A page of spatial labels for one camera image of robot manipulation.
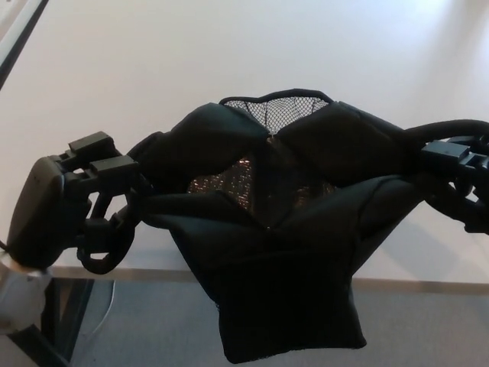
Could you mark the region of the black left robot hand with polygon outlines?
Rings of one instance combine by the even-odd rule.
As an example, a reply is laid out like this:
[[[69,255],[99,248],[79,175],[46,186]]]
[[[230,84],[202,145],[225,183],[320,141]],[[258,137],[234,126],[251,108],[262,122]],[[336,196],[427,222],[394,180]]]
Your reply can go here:
[[[68,248],[83,267],[107,274],[127,255],[140,222],[138,201],[152,191],[132,157],[104,132],[38,159],[11,218],[7,253],[20,265],[49,268]]]

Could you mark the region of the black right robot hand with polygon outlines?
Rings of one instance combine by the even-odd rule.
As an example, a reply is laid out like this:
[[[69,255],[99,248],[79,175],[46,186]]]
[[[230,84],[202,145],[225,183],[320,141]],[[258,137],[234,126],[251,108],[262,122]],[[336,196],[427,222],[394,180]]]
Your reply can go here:
[[[427,203],[468,233],[488,234],[488,136],[458,136],[428,143],[420,154],[433,176]]]

